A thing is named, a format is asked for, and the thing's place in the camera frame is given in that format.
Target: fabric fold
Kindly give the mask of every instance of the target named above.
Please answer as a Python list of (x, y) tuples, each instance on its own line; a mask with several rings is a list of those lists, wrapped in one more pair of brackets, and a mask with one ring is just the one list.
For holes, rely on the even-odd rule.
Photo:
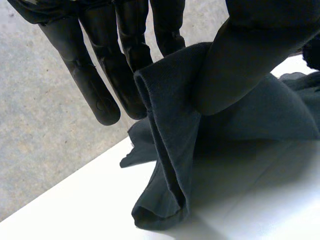
[(320, 139), (320, 116), (314, 112), (320, 106), (315, 106), (320, 93), (308, 88), (303, 95), (305, 89), (300, 85), (295, 91), (294, 85), (289, 88), (271, 74), (231, 107), (213, 116), (196, 112), (190, 95), (209, 47), (210, 43), (187, 47), (135, 73), (147, 118), (129, 130), (134, 148), (120, 165), (156, 160), (150, 181), (131, 213), (141, 229), (166, 230), (189, 215), (196, 143)]

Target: white table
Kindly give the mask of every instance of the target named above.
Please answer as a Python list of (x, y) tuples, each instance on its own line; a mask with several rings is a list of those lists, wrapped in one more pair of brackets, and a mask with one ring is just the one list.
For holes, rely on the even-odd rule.
[[(274, 73), (310, 72), (303, 64), (295, 56)], [(155, 162), (121, 169), (131, 149), (126, 138), (5, 219), (0, 240), (320, 239), (320, 141), (227, 144), (204, 156), (190, 218), (163, 232), (134, 225)]]

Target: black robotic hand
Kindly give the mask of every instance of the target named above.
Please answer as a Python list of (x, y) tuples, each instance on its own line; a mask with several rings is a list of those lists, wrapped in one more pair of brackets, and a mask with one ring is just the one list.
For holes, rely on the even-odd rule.
[[(8, 1), (27, 21), (39, 24), (101, 124), (115, 124), (121, 112), (92, 63), (79, 20), (126, 113), (135, 120), (146, 117), (133, 72), (153, 62), (144, 36), (148, 0)], [(185, 0), (151, 0), (150, 3), (161, 53), (166, 56), (184, 48), (179, 29)], [(118, 44), (117, 27), (124, 54)]]

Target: folded cloth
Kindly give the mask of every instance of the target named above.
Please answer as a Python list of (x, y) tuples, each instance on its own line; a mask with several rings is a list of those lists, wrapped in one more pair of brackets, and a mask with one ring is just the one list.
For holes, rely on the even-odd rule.
[[(315, 120), (319, 115), (313, 115), (314, 109), (299, 94), (271, 74), (229, 108), (213, 116), (196, 112), (190, 102), (191, 89), (209, 47), (210, 43), (187, 47), (135, 73), (148, 115), (129, 130), (134, 148), (120, 165), (156, 160), (131, 213), (141, 229), (166, 230), (190, 213), (196, 142), (320, 139)], [(317, 91), (309, 94), (314, 103), (320, 101)]]

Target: gray floor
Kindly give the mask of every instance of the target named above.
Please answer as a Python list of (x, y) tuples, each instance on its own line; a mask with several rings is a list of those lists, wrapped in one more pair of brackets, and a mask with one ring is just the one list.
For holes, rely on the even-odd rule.
[[(227, 17), (224, 0), (187, 0), (186, 44), (212, 41)], [(146, 41), (157, 61), (152, 26), (149, 14)], [(122, 111), (117, 124), (100, 125), (38, 26), (0, 0), (0, 221), (124, 139), (133, 122)]]

